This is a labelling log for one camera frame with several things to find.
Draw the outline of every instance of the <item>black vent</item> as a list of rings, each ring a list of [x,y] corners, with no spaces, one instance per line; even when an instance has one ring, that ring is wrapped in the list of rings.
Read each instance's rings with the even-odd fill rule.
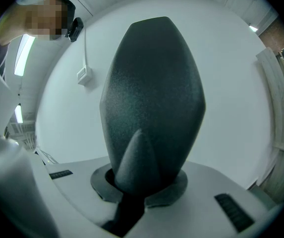
[[[52,174],[49,174],[51,179],[57,179],[57,178],[60,178],[60,177],[65,177],[65,176],[68,176],[68,175],[72,175],[73,172],[70,171],[70,170],[65,170],[65,171],[60,171],[60,172],[57,172],[57,173],[52,173]]]
[[[215,199],[238,232],[245,230],[254,223],[230,195],[220,194],[215,196]]]

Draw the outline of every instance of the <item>black faceted object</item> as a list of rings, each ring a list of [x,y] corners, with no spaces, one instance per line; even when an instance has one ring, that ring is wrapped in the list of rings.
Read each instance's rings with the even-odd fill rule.
[[[170,185],[205,112],[192,54],[167,17],[133,23],[111,64],[100,102],[117,188],[146,197]]]

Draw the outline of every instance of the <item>rectangular light fixture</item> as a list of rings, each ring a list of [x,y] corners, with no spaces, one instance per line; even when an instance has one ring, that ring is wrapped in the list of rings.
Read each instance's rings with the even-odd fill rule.
[[[29,54],[29,51],[31,50],[31,47],[32,47],[34,40],[35,40],[35,37],[28,36],[28,39],[25,43],[21,42],[20,45],[24,45],[24,47],[23,47],[21,53],[19,54],[19,58],[17,60],[16,66],[15,66],[15,70],[14,70],[15,75],[21,76],[21,77],[24,75],[26,61],[27,61],[28,54]]]
[[[258,30],[257,28],[255,28],[253,26],[249,26],[249,27],[252,29],[253,32],[256,32]]]
[[[18,104],[18,106],[15,108],[15,116],[17,123],[23,123],[21,104]]]

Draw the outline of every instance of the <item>brown brick wall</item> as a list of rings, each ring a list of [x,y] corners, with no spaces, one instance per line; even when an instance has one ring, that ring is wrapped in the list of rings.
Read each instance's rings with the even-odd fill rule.
[[[270,47],[274,54],[284,48],[284,24],[278,17],[272,24],[259,36],[266,47]]]

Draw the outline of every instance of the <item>white wall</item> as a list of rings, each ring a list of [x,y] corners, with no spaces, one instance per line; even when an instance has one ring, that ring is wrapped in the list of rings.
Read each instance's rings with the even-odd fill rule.
[[[87,27],[87,59],[94,80],[77,85],[84,31],[54,67],[40,101],[40,148],[59,163],[107,155],[99,101],[115,51],[130,24],[168,16],[198,66],[207,110],[188,160],[250,186],[271,148],[270,103],[256,54],[265,47],[246,23],[212,0],[126,0],[94,16]]]

